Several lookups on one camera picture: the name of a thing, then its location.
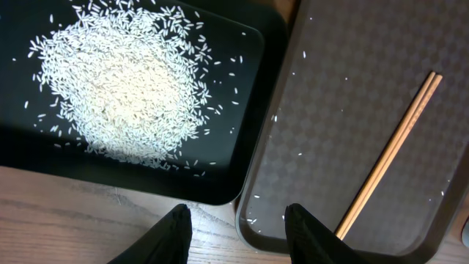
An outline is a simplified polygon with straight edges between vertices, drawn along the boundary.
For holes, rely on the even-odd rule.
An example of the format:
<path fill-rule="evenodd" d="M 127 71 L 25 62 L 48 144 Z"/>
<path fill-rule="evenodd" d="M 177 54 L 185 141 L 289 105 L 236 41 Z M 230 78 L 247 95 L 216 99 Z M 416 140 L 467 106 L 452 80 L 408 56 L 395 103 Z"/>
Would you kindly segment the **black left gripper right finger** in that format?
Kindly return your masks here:
<path fill-rule="evenodd" d="M 292 264 L 366 264 L 302 205 L 288 205 L 285 232 Z"/>

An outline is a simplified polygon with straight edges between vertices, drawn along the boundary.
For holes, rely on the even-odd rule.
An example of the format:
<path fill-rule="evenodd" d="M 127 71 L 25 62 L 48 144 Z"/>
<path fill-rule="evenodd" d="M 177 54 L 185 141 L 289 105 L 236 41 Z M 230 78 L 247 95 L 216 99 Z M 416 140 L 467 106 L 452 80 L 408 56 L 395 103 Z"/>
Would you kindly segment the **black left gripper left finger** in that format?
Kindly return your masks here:
<path fill-rule="evenodd" d="M 191 211 L 178 204 L 108 264 L 186 264 L 191 240 Z"/>

